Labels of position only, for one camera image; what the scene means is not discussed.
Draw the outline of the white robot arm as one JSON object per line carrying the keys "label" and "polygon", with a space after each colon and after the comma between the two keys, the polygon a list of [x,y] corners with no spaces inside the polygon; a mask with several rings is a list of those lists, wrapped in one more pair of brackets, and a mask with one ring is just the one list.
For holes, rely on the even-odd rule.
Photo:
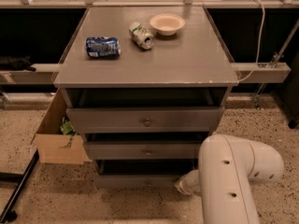
{"label": "white robot arm", "polygon": [[283,172],[283,159],[273,147],[214,134],[200,146],[198,168],[175,187],[201,196],[204,224],[260,224],[249,183],[274,182]]}

